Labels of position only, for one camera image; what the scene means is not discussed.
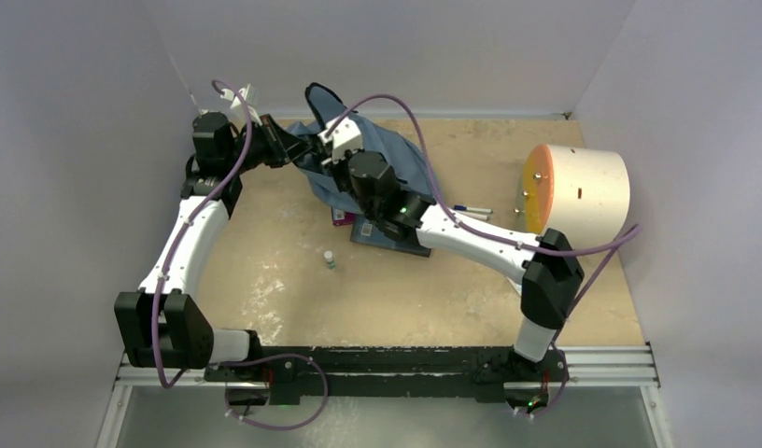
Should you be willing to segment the blue student backpack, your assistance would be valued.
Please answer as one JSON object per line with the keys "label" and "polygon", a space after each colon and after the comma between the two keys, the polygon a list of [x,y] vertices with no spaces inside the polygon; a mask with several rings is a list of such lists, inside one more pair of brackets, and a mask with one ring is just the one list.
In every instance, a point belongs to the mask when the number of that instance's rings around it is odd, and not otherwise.
{"label": "blue student backpack", "polygon": [[[325,131],[327,123],[346,110],[346,105],[334,91],[316,82],[306,87],[304,98],[315,120],[310,123],[297,121],[288,127],[289,133],[299,137],[315,136]],[[425,159],[419,147],[399,133],[381,127],[356,112],[351,113],[349,118],[360,128],[364,148],[382,154],[408,189],[432,195]],[[332,176],[312,155],[306,154],[294,164],[307,178],[313,194],[323,203],[344,212],[362,213],[350,195],[337,188]]]}

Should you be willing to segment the purple activity booklet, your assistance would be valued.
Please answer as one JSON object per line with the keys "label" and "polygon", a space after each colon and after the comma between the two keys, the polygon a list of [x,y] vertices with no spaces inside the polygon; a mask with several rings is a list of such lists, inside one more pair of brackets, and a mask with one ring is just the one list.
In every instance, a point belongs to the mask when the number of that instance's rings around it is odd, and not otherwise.
{"label": "purple activity booklet", "polygon": [[356,215],[341,209],[331,209],[332,225],[334,227],[350,226],[356,222]]}

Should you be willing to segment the dark blue book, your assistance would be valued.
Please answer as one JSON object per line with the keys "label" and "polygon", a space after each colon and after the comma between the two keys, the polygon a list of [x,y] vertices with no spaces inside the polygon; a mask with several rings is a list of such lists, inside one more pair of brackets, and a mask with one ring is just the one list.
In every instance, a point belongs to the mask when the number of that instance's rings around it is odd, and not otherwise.
{"label": "dark blue book", "polygon": [[364,216],[355,216],[350,241],[360,245],[369,245],[423,258],[429,258],[431,255],[429,248],[388,238]]}

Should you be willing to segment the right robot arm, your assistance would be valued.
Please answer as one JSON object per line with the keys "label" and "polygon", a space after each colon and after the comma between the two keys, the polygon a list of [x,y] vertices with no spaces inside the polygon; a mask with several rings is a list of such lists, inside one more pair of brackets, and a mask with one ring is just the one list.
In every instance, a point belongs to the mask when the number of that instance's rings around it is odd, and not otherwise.
{"label": "right robot arm", "polygon": [[390,240],[457,254],[520,286],[523,321],[509,366],[523,380],[544,370],[546,352],[564,328],[585,277],[562,232],[523,233],[460,216],[404,186],[378,152],[348,152],[339,161],[327,158],[322,164],[337,188]]}

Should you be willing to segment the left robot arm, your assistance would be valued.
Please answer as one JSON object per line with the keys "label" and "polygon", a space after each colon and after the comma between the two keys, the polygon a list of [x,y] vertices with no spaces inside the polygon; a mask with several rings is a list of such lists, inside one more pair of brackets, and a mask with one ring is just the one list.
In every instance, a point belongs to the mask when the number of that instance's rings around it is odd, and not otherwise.
{"label": "left robot arm", "polygon": [[226,363],[239,381],[250,382],[263,369],[257,333],[213,327],[194,296],[241,195],[240,175],[261,164],[285,166],[323,146],[287,132],[270,115],[237,127],[221,112],[195,118],[192,141],[176,223],[140,286],[116,298],[115,316],[134,367],[198,370]]}

